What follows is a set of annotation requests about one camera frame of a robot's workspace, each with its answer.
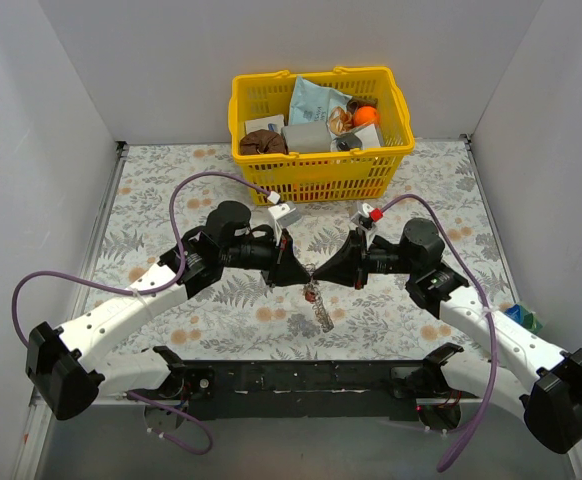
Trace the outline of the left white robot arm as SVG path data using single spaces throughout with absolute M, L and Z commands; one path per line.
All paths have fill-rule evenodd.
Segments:
M 250 209 L 224 201 L 180 245 L 159 257 L 122 296 L 56 328 L 29 334 L 26 374 L 58 420 L 86 410 L 97 398 L 150 391 L 171 400 L 192 391 L 183 362 L 165 346 L 112 357 L 120 342 L 155 317 L 219 281 L 227 268 L 258 270 L 269 287 L 305 285 L 310 275 L 295 257 L 288 231 L 300 214 L 291 202 L 269 207 L 269 220 L 250 224 Z

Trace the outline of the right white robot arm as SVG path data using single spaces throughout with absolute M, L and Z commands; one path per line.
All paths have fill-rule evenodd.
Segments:
M 444 248 L 428 219 L 408 221 L 396 244 L 357 228 L 314 277 L 360 289 L 372 274 L 407 275 L 406 290 L 418 307 L 491 356 L 485 362 L 455 352 L 424 371 L 425 389 L 440 398 L 454 390 L 484 395 L 522 420 L 546 448 L 568 452 L 582 440 L 582 349 L 568 352 L 490 310 L 477 288 L 443 261 Z

